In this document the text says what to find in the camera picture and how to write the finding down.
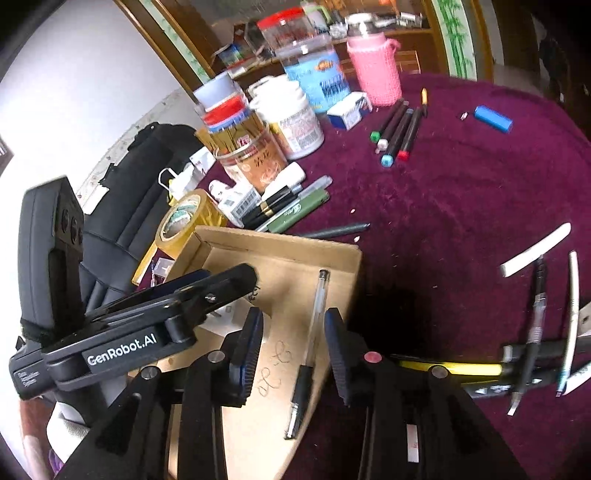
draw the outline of yellow strip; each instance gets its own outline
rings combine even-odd
[[[400,360],[398,364],[404,368],[412,370],[428,371],[435,365],[441,365],[449,370],[454,375],[473,375],[476,377],[498,377],[503,366],[501,364],[458,364],[455,362],[441,362],[438,364],[431,364],[427,362],[413,362],[410,360]]]

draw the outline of purple tablecloth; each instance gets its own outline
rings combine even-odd
[[[371,348],[497,361],[502,343],[525,338],[531,280],[531,267],[502,278],[499,265],[571,222],[570,236],[546,256],[544,337],[564,336],[571,249],[582,300],[591,293],[589,142],[558,106],[526,93],[432,74],[402,77],[411,106],[422,87],[429,116],[407,164],[383,168],[373,153],[369,133],[385,108],[349,132],[323,124],[324,145],[299,163],[308,180],[333,177],[331,199],[287,233],[371,222],[358,242],[365,274],[351,318]],[[458,119],[478,105],[513,119],[511,132]],[[215,166],[201,186],[213,178],[227,177]],[[532,479],[562,479],[584,478],[574,471],[591,466],[590,400],[591,382],[559,399],[553,387],[528,393],[515,417],[506,415],[507,397],[478,405]],[[331,380],[285,478],[356,479],[363,422],[361,411],[342,406]]]

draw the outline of blue label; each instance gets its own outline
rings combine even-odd
[[[334,50],[324,55],[314,55],[313,60],[284,69],[290,80],[300,82],[310,105],[318,113],[326,112],[351,93],[340,67],[339,56]]]

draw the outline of green cap marker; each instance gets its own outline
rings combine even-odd
[[[374,130],[371,132],[371,134],[369,135],[369,139],[373,143],[378,143],[378,140],[380,138],[382,138],[382,133],[384,133],[384,131],[386,130],[386,127],[390,123],[390,120],[392,119],[392,117],[394,116],[396,111],[400,108],[400,106],[402,105],[403,102],[404,102],[404,98],[399,98],[398,100],[396,100],[396,103],[392,105],[392,108],[388,112],[388,115],[386,116],[386,119],[384,120],[384,123],[379,128],[379,130]]]

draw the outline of pink bottle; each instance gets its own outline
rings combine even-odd
[[[374,25],[372,14],[347,17],[347,51],[357,72],[361,89],[373,105],[393,105],[402,97],[394,53],[396,40],[386,38]]]

